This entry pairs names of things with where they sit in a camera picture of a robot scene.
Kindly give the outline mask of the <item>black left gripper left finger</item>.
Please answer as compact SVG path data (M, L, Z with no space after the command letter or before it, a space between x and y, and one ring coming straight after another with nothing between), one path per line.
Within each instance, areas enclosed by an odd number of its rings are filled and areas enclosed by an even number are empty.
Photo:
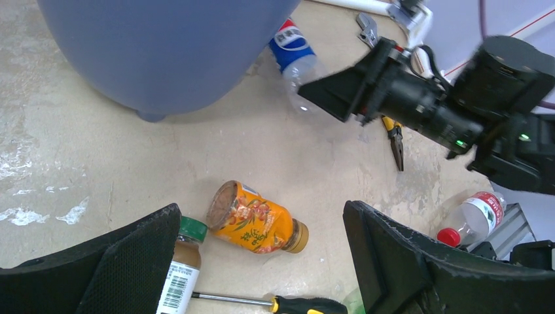
M1 269L2 313L155 313L181 211L171 203L68 249Z

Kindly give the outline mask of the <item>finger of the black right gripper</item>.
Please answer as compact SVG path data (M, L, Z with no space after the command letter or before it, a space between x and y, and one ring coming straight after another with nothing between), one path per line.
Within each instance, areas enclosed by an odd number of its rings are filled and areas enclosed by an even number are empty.
M368 89L369 66L354 65L332 75L300 86L297 94L341 122L355 115L360 122L368 122L363 104Z

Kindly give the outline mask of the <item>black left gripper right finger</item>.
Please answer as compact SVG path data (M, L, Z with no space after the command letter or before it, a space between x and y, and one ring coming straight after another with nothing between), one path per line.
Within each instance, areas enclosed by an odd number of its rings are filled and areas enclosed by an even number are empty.
M553 313L554 272L449 247L362 201L343 221L366 313Z

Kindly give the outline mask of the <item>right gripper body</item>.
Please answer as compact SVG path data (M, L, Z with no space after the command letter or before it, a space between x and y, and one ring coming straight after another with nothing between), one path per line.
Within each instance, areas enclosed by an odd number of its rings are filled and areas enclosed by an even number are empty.
M429 76L412 68L415 51L427 56ZM439 70L429 46L407 49L382 37L353 69L361 75L353 109L362 126L387 116L412 130L438 130Z

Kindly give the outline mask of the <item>small Pepsi bottle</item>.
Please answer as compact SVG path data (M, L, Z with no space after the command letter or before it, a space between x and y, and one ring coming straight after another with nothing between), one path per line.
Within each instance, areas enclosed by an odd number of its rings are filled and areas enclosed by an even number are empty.
M303 84L323 78L328 71L292 18L284 21L268 48L292 108L304 116L324 116L323 109L298 95Z

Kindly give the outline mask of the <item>orange pouch gold cap bottle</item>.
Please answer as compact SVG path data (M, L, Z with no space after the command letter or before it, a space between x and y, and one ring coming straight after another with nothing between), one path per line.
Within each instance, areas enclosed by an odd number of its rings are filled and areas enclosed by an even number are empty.
M215 193L206 224L214 236L255 254L297 254L309 240L308 227L288 209L233 180Z

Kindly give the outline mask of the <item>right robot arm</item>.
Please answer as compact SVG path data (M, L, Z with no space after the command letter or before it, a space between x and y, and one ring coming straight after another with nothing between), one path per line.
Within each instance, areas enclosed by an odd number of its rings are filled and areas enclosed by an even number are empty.
M506 35L486 37L453 82L411 72L414 51L382 38L355 65L303 84L299 96L339 121L387 116L511 190L554 193L554 116L534 108L554 89L554 58Z

